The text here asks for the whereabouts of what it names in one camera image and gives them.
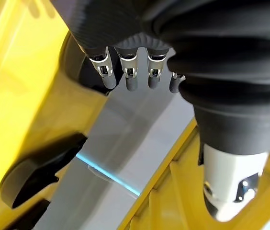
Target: blue light strip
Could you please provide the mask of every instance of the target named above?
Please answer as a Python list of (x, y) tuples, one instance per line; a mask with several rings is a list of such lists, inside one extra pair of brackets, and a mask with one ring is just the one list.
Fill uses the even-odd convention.
[(140, 195), (140, 192), (137, 191), (136, 189), (134, 189), (132, 186), (130, 186), (127, 183), (123, 182), (122, 180), (120, 180), (119, 178), (117, 178), (113, 174), (109, 173), (105, 169), (101, 168), (99, 165), (95, 164), (94, 162), (88, 160), (86, 157), (83, 157), (82, 155), (77, 154), (77, 158), (79, 160), (83, 161), (84, 163), (88, 164), (89, 166), (91, 166), (95, 170), (98, 170), (99, 172), (101, 172), (102, 174), (104, 174), (108, 178), (112, 179), (116, 183), (120, 184), (122, 187), (126, 188), (127, 190), (129, 190), (130, 192), (134, 193), (135, 195), (137, 195), (137, 196)]

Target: yellow plastic bin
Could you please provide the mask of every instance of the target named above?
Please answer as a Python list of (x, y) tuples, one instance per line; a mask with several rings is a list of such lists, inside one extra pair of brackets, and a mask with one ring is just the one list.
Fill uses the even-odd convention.
[[(15, 162), (48, 142), (75, 132), (87, 136), (106, 102), (60, 69), (67, 33), (49, 0), (0, 0), (0, 182)], [(56, 186), (13, 210), (0, 199), (0, 230), (50, 200)]]
[(234, 219), (214, 220), (203, 200), (200, 140), (193, 120), (122, 221), (119, 230), (270, 230), (270, 157), (257, 196)]

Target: robotic hand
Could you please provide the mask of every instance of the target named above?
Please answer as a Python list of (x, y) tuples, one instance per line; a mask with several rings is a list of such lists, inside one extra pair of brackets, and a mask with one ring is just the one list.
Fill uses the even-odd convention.
[[(106, 88), (113, 89), (117, 84), (109, 46), (118, 53), (129, 91), (137, 89), (137, 50), (145, 47), (148, 55), (148, 85), (151, 89), (157, 87), (170, 45), (142, 30), (138, 14), (130, 1), (52, 2)], [(170, 91), (178, 92), (177, 83), (182, 77), (172, 74)]]
[(270, 153), (270, 0), (52, 0), (106, 87), (116, 85), (107, 46), (116, 48), (129, 90), (137, 48), (149, 56), (149, 86), (164, 57), (170, 90), (193, 104), (204, 165), (203, 195), (218, 221), (255, 196)]

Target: white cylindrical component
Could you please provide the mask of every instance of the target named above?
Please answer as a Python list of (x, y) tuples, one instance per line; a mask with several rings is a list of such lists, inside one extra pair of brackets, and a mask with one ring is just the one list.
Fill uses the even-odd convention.
[(156, 60), (148, 54), (148, 85), (151, 89), (157, 87), (160, 81), (160, 75), (163, 71), (166, 55), (162, 55), (161, 59)]
[(269, 154), (235, 155), (206, 144), (203, 151), (205, 204), (215, 219), (229, 221), (255, 196), (257, 187), (250, 187), (253, 181), (247, 179), (258, 183)]
[(106, 48), (106, 57), (103, 60), (96, 61), (90, 58), (90, 61), (101, 76), (105, 87), (108, 89), (115, 88), (117, 82), (115, 75), (113, 74), (113, 64), (108, 48)]
[(120, 62), (125, 75), (126, 87), (129, 91), (137, 89), (137, 54), (131, 59), (120, 57)]
[(185, 80), (185, 76), (178, 73), (172, 73), (169, 90), (172, 93), (178, 93), (179, 92), (179, 84)]

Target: gray surface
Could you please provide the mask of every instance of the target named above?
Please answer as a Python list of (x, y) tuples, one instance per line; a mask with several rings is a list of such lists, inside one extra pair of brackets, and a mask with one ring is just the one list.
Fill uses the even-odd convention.
[[(170, 93), (167, 67), (158, 87), (150, 89), (146, 51), (139, 49), (138, 55), (138, 89), (128, 91), (122, 78), (81, 154), (142, 191), (193, 110), (179, 94)], [(98, 178), (76, 159), (36, 230), (114, 230), (134, 201), (129, 191)]]

